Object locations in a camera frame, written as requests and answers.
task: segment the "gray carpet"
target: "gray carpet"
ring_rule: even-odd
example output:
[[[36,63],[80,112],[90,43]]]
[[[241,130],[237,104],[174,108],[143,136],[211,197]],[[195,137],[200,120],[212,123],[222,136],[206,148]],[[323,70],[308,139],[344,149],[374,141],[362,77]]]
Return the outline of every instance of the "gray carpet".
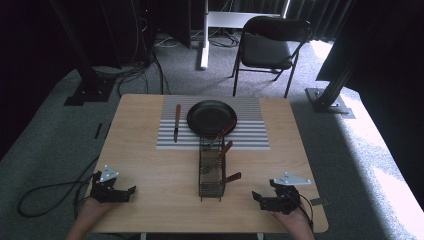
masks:
[[[209,66],[198,69],[199,42],[192,49],[175,42],[155,48],[165,76],[165,93],[175,95],[231,96],[231,75],[236,48],[211,45]],[[288,99],[310,161],[320,195],[328,200],[325,212],[329,230],[317,239],[419,239],[418,224],[423,213],[414,202],[402,175],[384,141],[361,104],[359,95],[343,89],[341,98],[355,119],[315,113],[305,88],[325,88],[315,78],[325,58],[317,49],[327,44],[311,42],[301,51]],[[116,69],[98,67],[116,73]],[[267,74],[242,72],[237,96],[282,97],[288,72],[276,82]],[[124,79],[122,94],[159,94],[160,71],[152,64],[144,75]],[[108,102],[84,106],[63,106],[80,81],[76,71],[63,78],[14,146],[0,162],[0,239],[63,239],[73,222],[72,198],[48,214],[25,218],[17,213],[20,197],[28,190],[55,183],[74,181],[101,152],[107,127],[111,123],[119,94],[115,89]],[[96,137],[99,124],[102,129]],[[84,178],[93,171],[90,167]],[[28,213],[50,208],[70,185],[42,190],[23,204]],[[267,239],[290,239],[287,234],[265,234]],[[119,239],[90,234],[89,239]]]

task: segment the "black and white striped cloth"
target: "black and white striped cloth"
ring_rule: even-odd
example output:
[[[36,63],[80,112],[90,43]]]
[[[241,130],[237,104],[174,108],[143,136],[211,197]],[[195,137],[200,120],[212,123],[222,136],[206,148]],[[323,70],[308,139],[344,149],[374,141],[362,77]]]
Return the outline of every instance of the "black and white striped cloth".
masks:
[[[190,108],[204,100],[218,100],[231,106],[237,115],[237,125],[225,136],[233,141],[234,150],[270,150],[265,123],[257,98],[165,96],[157,139],[157,149],[199,149],[199,136],[187,125]],[[175,108],[181,105],[178,141],[174,143]]]

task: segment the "utensil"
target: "utensil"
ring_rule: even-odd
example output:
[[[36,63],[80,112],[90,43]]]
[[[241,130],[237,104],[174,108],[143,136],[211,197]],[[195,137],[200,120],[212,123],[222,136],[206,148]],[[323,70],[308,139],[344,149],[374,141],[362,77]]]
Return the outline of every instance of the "utensil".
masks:
[[[224,155],[230,150],[230,148],[233,146],[233,141],[228,141],[227,145],[222,149],[221,153],[218,156],[218,159],[221,159],[224,157]]]
[[[212,145],[213,144],[215,144],[215,142],[216,142],[216,140],[218,140],[218,139],[220,139],[220,138],[222,138],[222,137],[224,137],[226,134],[227,134],[227,132],[228,131],[230,131],[231,129],[233,129],[233,127],[235,126],[237,124],[237,119],[232,119],[231,120],[231,122],[226,126],[226,127],[224,127],[219,133],[218,133],[218,135],[216,135],[216,138],[211,142],[211,143],[209,143],[208,144],[208,147],[210,148],[210,147],[212,147]]]
[[[174,142],[177,143],[178,138],[178,126],[180,123],[180,112],[181,112],[181,105],[177,104],[177,107],[175,109],[175,127],[174,127]]]
[[[236,173],[236,174],[233,174],[233,175],[231,175],[231,176],[227,177],[227,178],[224,180],[224,182],[223,182],[223,183],[230,183],[230,182],[233,182],[233,181],[238,180],[238,179],[240,179],[240,178],[241,178],[241,172],[238,172],[238,173]]]

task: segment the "chair backrest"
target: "chair backrest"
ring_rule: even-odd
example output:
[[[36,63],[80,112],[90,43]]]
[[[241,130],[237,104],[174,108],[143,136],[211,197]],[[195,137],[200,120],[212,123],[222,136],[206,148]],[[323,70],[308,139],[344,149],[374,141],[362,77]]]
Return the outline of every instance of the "chair backrest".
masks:
[[[257,16],[246,22],[242,35],[245,33],[261,35],[275,41],[305,43],[312,34],[312,27],[309,22],[303,20]]]

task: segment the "equipment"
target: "equipment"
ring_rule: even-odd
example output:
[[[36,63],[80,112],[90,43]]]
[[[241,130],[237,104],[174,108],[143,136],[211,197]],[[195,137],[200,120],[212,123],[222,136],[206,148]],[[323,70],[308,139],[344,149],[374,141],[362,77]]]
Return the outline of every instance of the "equipment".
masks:
[[[269,183],[275,188],[277,197],[262,197],[252,191],[253,199],[259,202],[261,210],[290,214],[301,205],[299,191],[294,185],[311,184],[311,180],[285,172],[277,179],[270,179]]]
[[[131,198],[131,195],[135,192],[136,186],[128,189],[127,191],[115,190],[113,185],[115,184],[116,177],[118,175],[118,172],[110,169],[107,165],[105,165],[103,172],[98,171],[93,175],[90,196],[100,203],[128,202]]]

